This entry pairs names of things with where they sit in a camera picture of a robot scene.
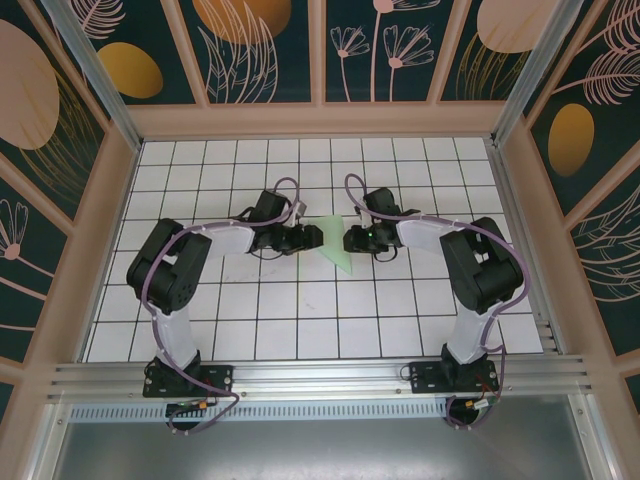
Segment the white grid mat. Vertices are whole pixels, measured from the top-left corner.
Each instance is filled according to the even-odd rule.
[[[300,181],[307,216],[344,215],[348,228],[357,222],[344,191],[350,172],[369,188],[389,187],[404,210],[462,221],[490,216],[511,241],[479,138],[147,142],[85,360],[153,358],[150,317],[125,275],[159,218],[192,224],[237,215],[255,205],[262,189],[289,176]],[[390,263],[369,255],[352,255],[352,262],[352,276],[314,251],[208,262],[190,303],[202,358],[439,355],[456,315],[444,260],[403,248]],[[509,354],[542,352],[528,301],[501,316],[489,345],[502,341]]]

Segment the green object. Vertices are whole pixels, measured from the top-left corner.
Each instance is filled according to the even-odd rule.
[[[344,221],[341,215],[309,219],[309,225],[315,225],[324,234],[324,245],[318,248],[329,261],[335,263],[351,275],[351,255],[344,251],[342,238],[344,237]]]

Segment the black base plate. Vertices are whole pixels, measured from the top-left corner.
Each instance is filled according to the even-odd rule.
[[[458,382],[453,387],[447,380],[440,361],[412,362],[408,367],[412,393],[482,392],[482,383],[480,381]],[[494,391],[497,391],[499,385],[494,363],[487,360],[476,368],[478,368],[476,372],[480,375],[480,378]]]
[[[146,369],[142,396],[145,398],[204,398],[206,396],[218,396],[186,381],[172,382],[171,386],[168,387],[163,381],[166,375],[167,372],[162,371],[156,365],[149,365]],[[201,365],[197,379],[212,387],[230,392],[233,385],[233,367],[231,365]]]

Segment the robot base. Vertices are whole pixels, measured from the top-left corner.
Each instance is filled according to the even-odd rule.
[[[482,392],[484,382],[491,390],[499,388],[495,364],[483,355],[475,362],[461,365],[442,348],[442,360],[409,364],[412,393]]]
[[[231,365],[201,365],[200,352],[184,371],[202,383],[221,390],[231,391],[233,367]],[[186,381],[158,357],[144,370],[142,396],[145,398],[205,398],[218,395]]]

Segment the dark teal wallpaper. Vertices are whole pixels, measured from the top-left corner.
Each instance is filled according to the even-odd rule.
[[[127,105],[194,103],[160,0],[69,3]]]
[[[73,219],[104,131],[15,0],[0,38],[0,154]]]
[[[616,355],[640,348],[640,168],[571,232]]]
[[[327,102],[425,101],[452,5],[328,0]]]
[[[0,357],[22,362],[67,237],[0,179]]]
[[[9,399],[11,398],[12,392],[13,392],[13,385],[0,382],[0,425],[2,424],[2,418],[4,417],[4,412],[6,412],[7,410],[7,405],[9,405]]]
[[[638,415],[640,415],[640,374],[627,377],[626,381],[629,392],[631,392],[633,404],[636,406]]]
[[[608,3],[531,128],[565,214],[640,139],[639,11]]]
[[[310,102],[307,0],[180,0],[211,103]]]
[[[506,100],[554,0],[473,0],[441,100]]]
[[[529,115],[529,112],[531,111],[533,106],[536,104],[536,101],[538,100],[538,97],[540,96],[540,93],[542,92],[542,89],[546,85],[546,82],[547,82],[547,79],[549,78],[549,75],[551,74],[551,72],[553,72],[556,69],[556,66],[558,65],[558,62],[560,61],[560,59],[564,55],[564,52],[567,50],[567,47],[569,46],[569,43],[571,43],[571,39],[576,34],[576,30],[578,30],[578,28],[580,28],[580,24],[584,20],[585,15],[587,14],[587,12],[589,11],[589,9],[591,8],[592,5],[593,5],[593,0],[584,0],[584,2],[582,3],[582,7],[580,8],[580,13],[578,14],[578,16],[576,17],[575,21],[573,22],[571,30],[569,30],[569,34],[565,37],[564,41],[562,42],[562,45],[560,45],[560,48],[558,49],[558,52],[556,53],[556,56],[554,57],[553,61],[551,62],[551,65],[549,65],[549,67],[547,68],[547,70],[544,73],[543,77],[540,79],[540,83],[538,83],[538,86],[536,87],[535,91],[531,95],[531,98],[527,102],[527,105],[524,107],[524,115],[525,115],[525,117]]]

